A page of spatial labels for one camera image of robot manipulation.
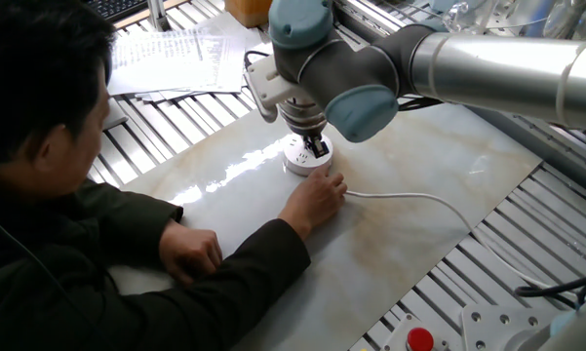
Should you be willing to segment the person left hand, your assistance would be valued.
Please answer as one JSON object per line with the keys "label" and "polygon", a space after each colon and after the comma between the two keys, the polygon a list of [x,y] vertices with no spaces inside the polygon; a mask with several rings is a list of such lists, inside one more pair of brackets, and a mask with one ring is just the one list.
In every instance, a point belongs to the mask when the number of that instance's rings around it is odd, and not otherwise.
{"label": "person left hand", "polygon": [[214,231],[188,228],[172,219],[163,229],[159,256],[165,270],[183,287],[215,273],[223,261]]}

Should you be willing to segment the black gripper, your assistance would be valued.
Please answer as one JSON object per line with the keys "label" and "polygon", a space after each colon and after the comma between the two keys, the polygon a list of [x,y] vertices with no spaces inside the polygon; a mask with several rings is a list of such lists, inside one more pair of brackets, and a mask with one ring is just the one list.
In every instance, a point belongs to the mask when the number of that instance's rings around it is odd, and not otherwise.
{"label": "black gripper", "polygon": [[322,137],[326,122],[315,124],[287,123],[287,126],[294,134],[304,137],[305,148],[315,158],[323,157],[330,153],[329,147]]}

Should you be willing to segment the person right hand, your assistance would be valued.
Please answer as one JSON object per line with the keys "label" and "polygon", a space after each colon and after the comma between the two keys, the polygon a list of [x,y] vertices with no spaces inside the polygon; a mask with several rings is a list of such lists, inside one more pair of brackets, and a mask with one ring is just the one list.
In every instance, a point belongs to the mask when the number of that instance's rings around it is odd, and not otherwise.
{"label": "person right hand", "polygon": [[313,229],[337,214],[345,202],[344,175],[331,175],[328,166],[314,170],[290,195],[278,218],[305,241]]}

